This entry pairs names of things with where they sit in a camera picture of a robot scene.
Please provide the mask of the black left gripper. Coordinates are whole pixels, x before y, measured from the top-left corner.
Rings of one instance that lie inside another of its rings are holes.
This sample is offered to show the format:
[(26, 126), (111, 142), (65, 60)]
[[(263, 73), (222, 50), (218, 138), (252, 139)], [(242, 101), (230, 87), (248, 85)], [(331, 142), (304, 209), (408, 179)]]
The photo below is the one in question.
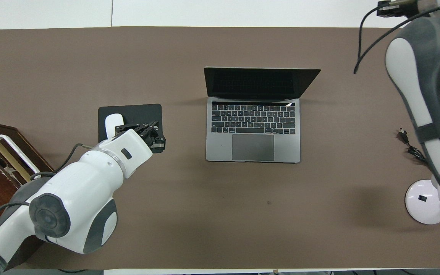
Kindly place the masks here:
[(115, 136), (127, 130), (135, 131), (148, 146), (152, 146), (152, 153), (162, 153), (166, 148), (164, 136), (159, 129), (159, 121), (144, 124), (124, 124), (115, 127)]

